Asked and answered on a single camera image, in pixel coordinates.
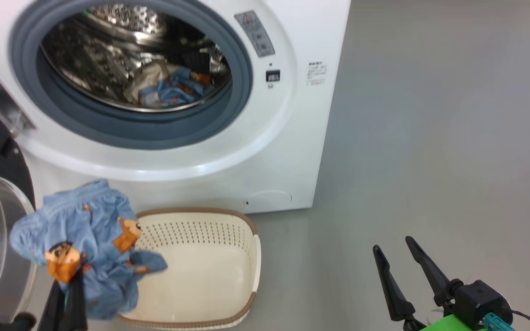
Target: basket bottom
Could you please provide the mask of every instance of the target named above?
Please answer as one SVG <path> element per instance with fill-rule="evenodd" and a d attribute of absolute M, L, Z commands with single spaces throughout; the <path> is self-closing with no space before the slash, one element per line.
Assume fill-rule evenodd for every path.
<path fill-rule="evenodd" d="M 156 249 L 169 268 L 138 283 L 138 305 L 124 317 L 164 323 L 204 322 L 237 314 L 252 293 L 248 254 L 229 245 Z"/>

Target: white washing machine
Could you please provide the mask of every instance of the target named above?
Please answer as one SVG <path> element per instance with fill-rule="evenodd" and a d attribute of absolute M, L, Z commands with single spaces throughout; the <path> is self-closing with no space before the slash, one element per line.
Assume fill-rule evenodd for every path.
<path fill-rule="evenodd" d="M 0 118 L 36 203 L 104 177 L 137 211 L 310 207 L 349 4 L 0 0 Z"/>

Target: warning label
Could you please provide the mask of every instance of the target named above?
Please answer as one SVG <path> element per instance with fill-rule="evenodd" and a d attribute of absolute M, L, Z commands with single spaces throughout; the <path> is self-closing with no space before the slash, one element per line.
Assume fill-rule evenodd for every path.
<path fill-rule="evenodd" d="M 308 63 L 308 77 L 306 84 L 321 85 L 324 84 L 324 78 L 326 78 L 326 64 L 323 62 L 311 62 Z"/>

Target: white plastic basket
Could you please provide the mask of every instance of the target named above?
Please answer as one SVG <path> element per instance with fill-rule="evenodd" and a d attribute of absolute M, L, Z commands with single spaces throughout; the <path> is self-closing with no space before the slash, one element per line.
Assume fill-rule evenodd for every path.
<path fill-rule="evenodd" d="M 162 254 L 168 269 L 138 283 L 136 308 L 118 319 L 137 327 L 214 330 L 248 314 L 259 287 L 261 242 L 240 212 L 165 209 L 142 212 L 137 249 Z"/>

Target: elastic waistband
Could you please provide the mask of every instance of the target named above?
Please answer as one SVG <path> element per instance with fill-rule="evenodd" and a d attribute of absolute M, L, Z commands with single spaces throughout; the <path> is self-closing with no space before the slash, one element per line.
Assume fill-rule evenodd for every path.
<path fill-rule="evenodd" d="M 41 212 L 50 217 L 60 210 L 74 208 L 111 191 L 113 190 L 109 188 L 107 180 L 95 180 L 74 190 L 47 195 L 44 197 L 44 207 L 42 207 Z"/>

